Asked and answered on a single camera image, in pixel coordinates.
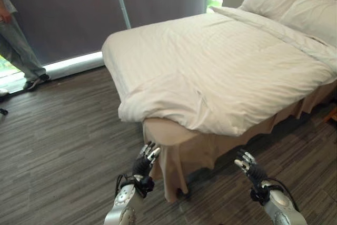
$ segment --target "white comforter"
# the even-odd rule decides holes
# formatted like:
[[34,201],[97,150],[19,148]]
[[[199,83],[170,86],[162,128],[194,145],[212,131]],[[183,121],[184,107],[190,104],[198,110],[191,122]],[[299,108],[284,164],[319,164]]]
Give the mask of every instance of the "white comforter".
[[238,136],[337,78],[336,48],[233,8],[111,35],[122,121],[171,119]]

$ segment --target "jeans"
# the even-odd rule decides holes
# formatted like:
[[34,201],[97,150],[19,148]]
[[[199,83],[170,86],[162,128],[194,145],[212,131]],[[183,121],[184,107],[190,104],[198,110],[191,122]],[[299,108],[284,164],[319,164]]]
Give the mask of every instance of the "jeans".
[[46,73],[13,15],[10,23],[0,21],[0,55],[21,70],[27,81]]

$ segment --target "gray carpet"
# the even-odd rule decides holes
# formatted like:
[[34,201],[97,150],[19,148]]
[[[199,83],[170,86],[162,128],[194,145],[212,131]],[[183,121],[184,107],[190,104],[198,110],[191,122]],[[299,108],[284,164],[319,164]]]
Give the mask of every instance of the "gray carpet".
[[[116,177],[130,172],[143,145],[140,125],[118,119],[119,98],[106,68],[41,85],[0,104],[0,224],[103,224]],[[281,122],[245,147],[291,190],[308,224],[337,222],[336,128],[318,106]],[[272,224],[249,197],[250,182],[233,164],[189,176],[190,196],[174,204],[163,183],[144,201],[138,225]]]

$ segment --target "bed skirt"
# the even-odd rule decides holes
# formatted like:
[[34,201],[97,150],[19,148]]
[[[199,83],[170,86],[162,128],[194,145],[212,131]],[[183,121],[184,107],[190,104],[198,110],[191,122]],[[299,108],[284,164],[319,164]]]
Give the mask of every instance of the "bed skirt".
[[143,122],[144,142],[155,142],[162,149],[151,176],[154,180],[164,180],[165,198],[174,202],[177,200],[177,189],[188,193],[187,175],[200,168],[214,168],[218,157],[236,146],[245,145],[257,134],[271,133],[276,124],[290,115],[299,118],[302,112],[310,113],[314,106],[331,98],[336,87],[337,81],[318,87],[306,98],[251,127],[239,137],[188,130],[167,119],[146,119]]

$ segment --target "shoe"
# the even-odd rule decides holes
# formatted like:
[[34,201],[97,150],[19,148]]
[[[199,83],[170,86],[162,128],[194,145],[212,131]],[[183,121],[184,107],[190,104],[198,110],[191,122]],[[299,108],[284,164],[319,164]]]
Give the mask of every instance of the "shoe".
[[42,83],[42,81],[41,81],[40,78],[38,78],[38,79],[36,79],[34,81],[27,81],[25,83],[25,85],[23,86],[23,89],[27,90],[27,91],[32,90],[35,86],[37,86],[40,83]]
[[8,90],[0,88],[0,97],[6,96],[8,93]]
[[36,80],[34,81],[27,81],[25,83],[25,85],[23,86],[24,90],[32,90],[35,86],[37,86],[38,84],[41,84],[43,82],[47,82],[51,79],[51,77],[47,74],[42,74],[41,76],[39,76]]
[[42,74],[38,78],[41,79],[43,82],[49,81],[51,79],[51,77],[48,74]]

